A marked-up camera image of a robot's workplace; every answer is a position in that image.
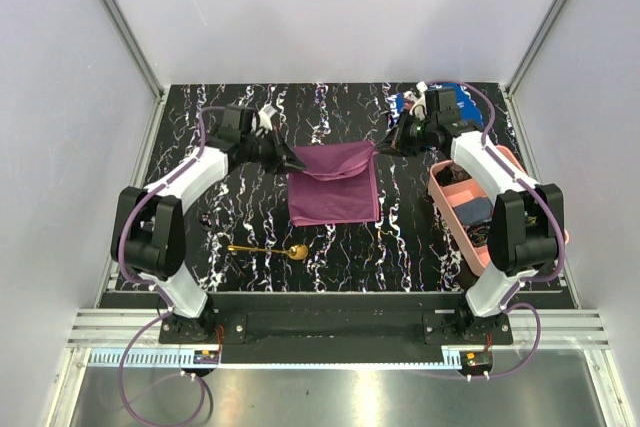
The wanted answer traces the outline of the magenta cloth napkin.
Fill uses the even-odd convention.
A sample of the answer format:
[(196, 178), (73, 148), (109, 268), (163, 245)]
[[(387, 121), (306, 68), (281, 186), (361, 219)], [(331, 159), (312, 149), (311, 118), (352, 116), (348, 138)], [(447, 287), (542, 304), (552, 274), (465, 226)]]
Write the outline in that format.
[(296, 227), (380, 219), (375, 144), (371, 141), (294, 149), (306, 169), (288, 175), (288, 208)]

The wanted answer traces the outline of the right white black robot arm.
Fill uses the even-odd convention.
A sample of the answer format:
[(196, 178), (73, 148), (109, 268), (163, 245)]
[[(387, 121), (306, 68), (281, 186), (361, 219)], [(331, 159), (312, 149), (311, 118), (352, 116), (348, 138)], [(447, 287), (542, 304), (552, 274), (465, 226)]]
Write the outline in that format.
[(416, 156), (436, 148), (464, 169), (487, 194), (492, 218), (487, 237), (489, 262), (466, 292), (454, 318), (454, 331), (476, 343), (490, 330), (489, 319), (527, 283), (551, 282), (565, 264), (564, 195), (555, 184), (541, 184), (515, 166), (491, 141), (492, 120), (480, 124), (463, 114), (456, 84), (421, 82), (397, 96), (395, 121), (378, 143), (381, 154)]

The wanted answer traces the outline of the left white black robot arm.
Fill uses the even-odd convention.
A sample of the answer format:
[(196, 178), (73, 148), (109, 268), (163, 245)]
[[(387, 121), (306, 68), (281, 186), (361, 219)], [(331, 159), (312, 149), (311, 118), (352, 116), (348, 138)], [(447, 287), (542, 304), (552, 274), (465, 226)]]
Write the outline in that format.
[(169, 312), (182, 318), (181, 331), (193, 342), (208, 341), (216, 319), (206, 291), (185, 264), (185, 214), (244, 164), (258, 164), (270, 174), (306, 169), (274, 125), (275, 115), (270, 106), (201, 109), (194, 151), (160, 179), (119, 194), (111, 257), (127, 281), (158, 292)]

